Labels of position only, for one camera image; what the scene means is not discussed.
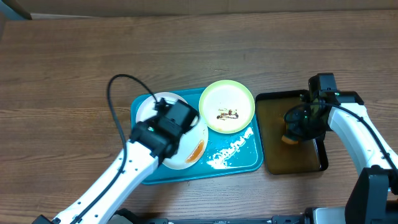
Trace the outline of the green and yellow sponge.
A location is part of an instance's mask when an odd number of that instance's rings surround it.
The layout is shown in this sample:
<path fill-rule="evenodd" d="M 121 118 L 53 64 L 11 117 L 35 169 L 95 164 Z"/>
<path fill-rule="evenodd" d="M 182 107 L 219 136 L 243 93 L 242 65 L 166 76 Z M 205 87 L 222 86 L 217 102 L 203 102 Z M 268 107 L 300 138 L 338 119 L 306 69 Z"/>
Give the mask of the green and yellow sponge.
<path fill-rule="evenodd" d="M 295 145 L 298 144 L 300 142 L 300 140 L 293 135 L 289 135 L 289 134 L 284 134 L 281 138 L 281 140 L 286 143 L 286 144 L 290 144 L 290 145 Z"/>

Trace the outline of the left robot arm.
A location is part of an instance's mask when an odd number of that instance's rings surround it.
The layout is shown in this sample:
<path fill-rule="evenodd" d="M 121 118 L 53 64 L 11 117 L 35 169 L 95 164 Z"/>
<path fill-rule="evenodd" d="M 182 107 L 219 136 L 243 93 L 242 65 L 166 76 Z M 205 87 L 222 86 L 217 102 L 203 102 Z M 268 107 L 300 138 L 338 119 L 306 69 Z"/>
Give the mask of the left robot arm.
<path fill-rule="evenodd" d="M 40 223 L 107 223 L 132 191 L 179 147 L 180 138 L 199 122 L 199 112 L 182 100 L 161 99 L 156 115 L 138 122 L 119 156 L 73 204 L 53 219 L 39 215 Z"/>

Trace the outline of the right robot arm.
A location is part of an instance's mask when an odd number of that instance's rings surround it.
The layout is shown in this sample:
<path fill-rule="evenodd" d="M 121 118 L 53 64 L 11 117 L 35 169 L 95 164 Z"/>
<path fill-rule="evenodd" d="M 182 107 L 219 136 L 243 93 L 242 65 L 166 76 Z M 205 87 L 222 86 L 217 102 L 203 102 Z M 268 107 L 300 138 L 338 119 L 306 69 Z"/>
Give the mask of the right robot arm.
<path fill-rule="evenodd" d="M 344 207 L 309 208 L 308 223 L 397 223 L 397 154 L 369 118 L 355 91 L 340 91 L 332 73 L 319 73 L 308 81 L 302 104 L 284 115 L 282 141 L 297 144 L 337 134 L 359 174 Z"/>

